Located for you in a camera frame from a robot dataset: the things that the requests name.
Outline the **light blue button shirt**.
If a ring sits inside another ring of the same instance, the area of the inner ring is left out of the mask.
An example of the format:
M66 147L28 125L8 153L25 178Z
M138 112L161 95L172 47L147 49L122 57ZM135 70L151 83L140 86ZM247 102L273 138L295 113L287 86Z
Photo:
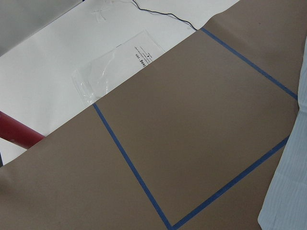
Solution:
M263 230L307 228L307 57L298 86L299 111L264 199L258 223Z

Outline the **clear plastic zip bag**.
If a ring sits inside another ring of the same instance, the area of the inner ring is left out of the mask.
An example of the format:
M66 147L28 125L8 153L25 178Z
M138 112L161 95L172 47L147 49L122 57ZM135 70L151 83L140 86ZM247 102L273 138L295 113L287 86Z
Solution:
M88 107L164 53L162 47L144 30L76 69L72 80Z

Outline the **red cylinder bottle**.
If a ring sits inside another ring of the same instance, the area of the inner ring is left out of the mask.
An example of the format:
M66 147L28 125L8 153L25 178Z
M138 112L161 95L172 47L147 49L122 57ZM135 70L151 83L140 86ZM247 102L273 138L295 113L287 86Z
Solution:
M45 136L0 112L0 138L27 150L44 139Z

